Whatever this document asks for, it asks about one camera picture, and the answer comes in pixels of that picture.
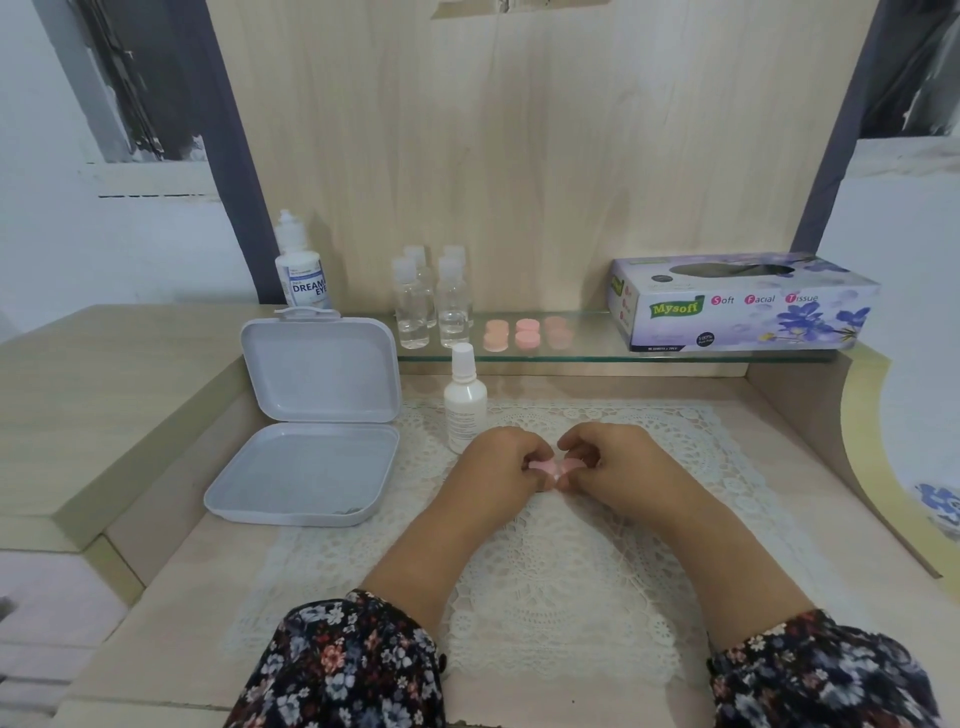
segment lace tablecloth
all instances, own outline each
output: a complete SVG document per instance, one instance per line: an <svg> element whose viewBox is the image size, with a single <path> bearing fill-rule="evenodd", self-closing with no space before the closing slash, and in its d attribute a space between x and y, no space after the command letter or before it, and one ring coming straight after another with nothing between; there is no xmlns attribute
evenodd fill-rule
<svg viewBox="0 0 960 728"><path fill-rule="evenodd" d="M843 623L872 628L708 404L498 401L489 420L548 442L586 420L643 425L816 603ZM408 402L395 425L400 448L379 511L352 528L281 528L227 631L227 653L252 662L289 609L354 588L443 483L456 459L445 446L443 403ZM444 622L448 669L463 673L603 675L655 685L706 676L706 631L676 558L652 534L586 498L534 496L474 555Z"/></svg>

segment clear bottle cap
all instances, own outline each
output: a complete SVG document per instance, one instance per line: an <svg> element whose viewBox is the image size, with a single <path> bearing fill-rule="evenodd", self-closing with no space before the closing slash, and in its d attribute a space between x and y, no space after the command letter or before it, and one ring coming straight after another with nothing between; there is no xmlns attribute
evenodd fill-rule
<svg viewBox="0 0 960 728"><path fill-rule="evenodd" d="M440 280L457 280L464 276L464 264L449 255L444 255L437 261L437 272Z"/></svg>
<svg viewBox="0 0 960 728"><path fill-rule="evenodd" d="M417 262L418 268L426 268L426 249L422 245L404 246L403 254L412 257Z"/></svg>
<svg viewBox="0 0 960 728"><path fill-rule="evenodd" d="M306 227L297 215L288 209L280 211L280 219L274 228L276 246L283 254L305 251L309 245L306 237Z"/></svg>
<svg viewBox="0 0 960 728"><path fill-rule="evenodd" d="M444 255L467 265L467 248L463 245L444 245Z"/></svg>
<svg viewBox="0 0 960 728"><path fill-rule="evenodd" d="M397 283L412 283L417 279L417 262L412 257L394 258L394 280Z"/></svg>
<svg viewBox="0 0 960 728"><path fill-rule="evenodd" d="M477 378L477 365L473 360L473 345L465 341L453 345L453 380L457 382L474 381Z"/></svg>

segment bottle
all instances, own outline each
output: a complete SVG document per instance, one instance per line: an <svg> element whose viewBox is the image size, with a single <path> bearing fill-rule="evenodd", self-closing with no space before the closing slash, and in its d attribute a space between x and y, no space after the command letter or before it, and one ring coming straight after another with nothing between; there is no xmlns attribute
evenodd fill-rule
<svg viewBox="0 0 960 728"><path fill-rule="evenodd" d="M470 340L469 313L472 310L470 291L464 280L464 266L452 257L437 261L440 280L437 281L437 323L440 343L452 347Z"/></svg>
<svg viewBox="0 0 960 728"><path fill-rule="evenodd" d="M473 346L453 345L453 381L444 389L446 441L457 454L487 428L487 387L477 378Z"/></svg>
<svg viewBox="0 0 960 728"><path fill-rule="evenodd" d="M426 289L426 327L437 325L437 309L433 304L433 271L426 267L426 250L422 245L408 245L403 254L417 262L417 278Z"/></svg>
<svg viewBox="0 0 960 728"><path fill-rule="evenodd" d="M467 248L463 245L444 245L444 256L459 260L464 269L464 280L469 280L469 269L467 266ZM473 297L470 297L470 306L467 309L467 321L473 326Z"/></svg>
<svg viewBox="0 0 960 728"><path fill-rule="evenodd" d="M430 342L426 327L426 291L417 280L417 263L409 257L394 258L396 332L404 349L422 349Z"/></svg>
<svg viewBox="0 0 960 728"><path fill-rule="evenodd" d="M274 228L276 246L280 255L276 259L276 272L287 305L312 305L317 308L332 308L326 293L324 266L320 254L307 247L306 228L290 210L280 211L280 220Z"/></svg>

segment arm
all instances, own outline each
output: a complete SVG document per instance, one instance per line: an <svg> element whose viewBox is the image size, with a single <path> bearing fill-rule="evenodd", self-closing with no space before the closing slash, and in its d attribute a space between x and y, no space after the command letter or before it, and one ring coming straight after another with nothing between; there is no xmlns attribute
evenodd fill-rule
<svg viewBox="0 0 960 728"><path fill-rule="evenodd" d="M227 726L446 725L431 635L473 551L545 483L527 463L550 457L517 427L477 437L359 590L283 619Z"/></svg>
<svg viewBox="0 0 960 728"><path fill-rule="evenodd" d="M557 487L642 523L689 576L713 643L717 726L939 725L929 680L882 635L837 625L736 515L641 427L577 425L559 442L587 463Z"/></svg>

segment sleeve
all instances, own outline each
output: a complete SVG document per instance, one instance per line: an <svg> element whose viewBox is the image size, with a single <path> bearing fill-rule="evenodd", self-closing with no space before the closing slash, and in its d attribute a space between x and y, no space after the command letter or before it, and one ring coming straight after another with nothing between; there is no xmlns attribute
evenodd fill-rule
<svg viewBox="0 0 960 728"><path fill-rule="evenodd" d="M899 643L807 612L708 661L717 728L942 723L930 681Z"/></svg>
<svg viewBox="0 0 960 728"><path fill-rule="evenodd" d="M280 623L227 728L446 726L443 656L367 592L304 604Z"/></svg>

